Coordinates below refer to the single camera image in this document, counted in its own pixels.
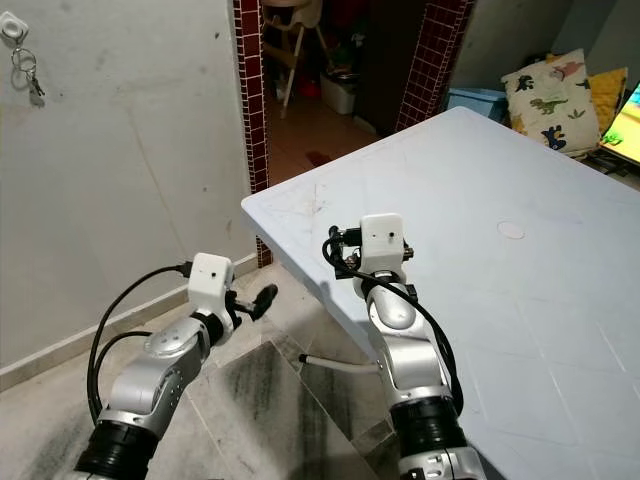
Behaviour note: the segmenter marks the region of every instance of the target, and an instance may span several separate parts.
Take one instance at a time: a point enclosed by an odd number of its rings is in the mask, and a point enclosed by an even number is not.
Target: white table
[[[640,193],[456,108],[242,205],[372,355],[365,305],[320,247],[331,225],[400,213],[470,441],[510,480],[640,478]]]

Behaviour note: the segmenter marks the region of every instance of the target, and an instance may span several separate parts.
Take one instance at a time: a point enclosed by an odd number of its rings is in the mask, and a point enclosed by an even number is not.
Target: blue plastic basket
[[[507,96],[504,92],[487,88],[450,88],[447,110],[453,107],[467,107],[501,122],[507,113]]]

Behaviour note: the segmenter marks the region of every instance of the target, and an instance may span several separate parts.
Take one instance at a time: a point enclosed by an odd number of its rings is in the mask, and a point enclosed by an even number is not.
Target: television screen
[[[600,142],[618,156],[640,163],[640,83]]]

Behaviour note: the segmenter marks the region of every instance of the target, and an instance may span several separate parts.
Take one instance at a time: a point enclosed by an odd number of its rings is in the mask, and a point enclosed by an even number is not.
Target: red tile wall
[[[267,158],[270,155],[265,116],[262,69],[262,7],[258,0],[233,0],[233,16],[238,48],[238,73],[242,97],[242,119],[247,146],[251,193],[269,186]],[[271,251],[256,237],[258,266],[273,261]]]
[[[396,131],[438,113],[462,44],[474,0],[427,2]]]

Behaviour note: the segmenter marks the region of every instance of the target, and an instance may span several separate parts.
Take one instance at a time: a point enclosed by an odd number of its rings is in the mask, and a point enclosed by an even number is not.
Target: black cable
[[[100,367],[102,367],[102,362],[104,361],[104,357],[107,356],[107,352],[109,351],[109,349],[113,347],[116,343],[118,343],[120,340],[122,340],[123,338],[148,337],[149,335],[151,335],[151,332],[144,332],[144,331],[120,333],[115,337],[113,337],[111,340],[109,340],[107,344],[104,347],[102,347],[102,350],[100,350],[100,354],[98,355],[98,359],[96,360],[96,364],[93,367],[93,375],[95,377],[95,385],[96,385],[96,395],[98,396],[98,398],[100,398],[100,390],[99,390],[99,382],[98,382],[98,380],[100,379]]]
[[[154,270],[153,272],[149,272],[146,275],[140,277],[138,280],[133,282],[124,292],[122,292],[118,297],[109,305],[109,308],[104,312],[104,315],[100,319],[98,323],[98,329],[96,330],[96,334],[93,337],[93,343],[91,344],[91,352],[89,353],[89,365],[87,366],[87,401],[89,403],[89,411],[91,413],[91,418],[93,419],[93,423],[95,424],[100,411],[102,410],[102,402],[100,401],[100,397],[98,395],[98,382],[97,377],[94,374],[95,366],[96,366],[96,353],[98,352],[98,345],[100,344],[100,337],[102,336],[102,331],[104,330],[104,326],[109,320],[109,317],[116,309],[116,307],[124,300],[124,298],[129,295],[135,288],[137,288],[140,284],[149,280],[156,275],[159,275],[164,272],[180,272],[184,276],[188,277],[190,272],[190,264],[191,262],[186,262],[182,265],[172,265],[169,267],[162,267]]]
[[[335,239],[328,238],[322,244],[322,256],[332,267],[334,267],[335,269],[343,273],[348,273],[349,275],[352,275],[356,278],[360,278],[362,280],[367,280],[372,283],[375,283],[376,285],[379,285],[383,288],[386,288],[390,292],[395,293],[400,298],[402,298],[405,302],[411,305],[413,308],[418,310],[418,312],[427,320],[427,322],[429,322],[429,325],[431,325],[431,328],[433,329],[433,334],[436,339],[436,344],[438,346],[438,349],[440,350],[440,354],[442,355],[442,360],[445,363],[447,370],[449,371],[449,375],[451,376],[451,394],[453,395],[453,403],[455,405],[456,412],[458,413],[458,415],[460,415],[462,413],[462,408],[464,406],[464,396],[462,393],[462,387],[460,385],[460,381],[458,380],[456,360],[453,355],[453,349],[451,348],[451,344],[449,343],[449,340],[447,339],[447,336],[445,335],[440,325],[438,325],[438,322],[436,321],[436,319],[433,318],[433,316],[422,305],[420,305],[417,300],[414,300],[413,298],[411,298],[411,296],[409,296],[409,294],[403,292],[399,288],[394,287],[390,283],[383,282],[382,280],[374,277],[373,275],[369,275],[366,273],[358,272],[357,270],[353,270],[347,267],[346,265],[343,265],[335,261],[333,258],[331,258],[331,254],[328,250],[328,247],[330,247],[331,244],[334,242],[335,242]]]

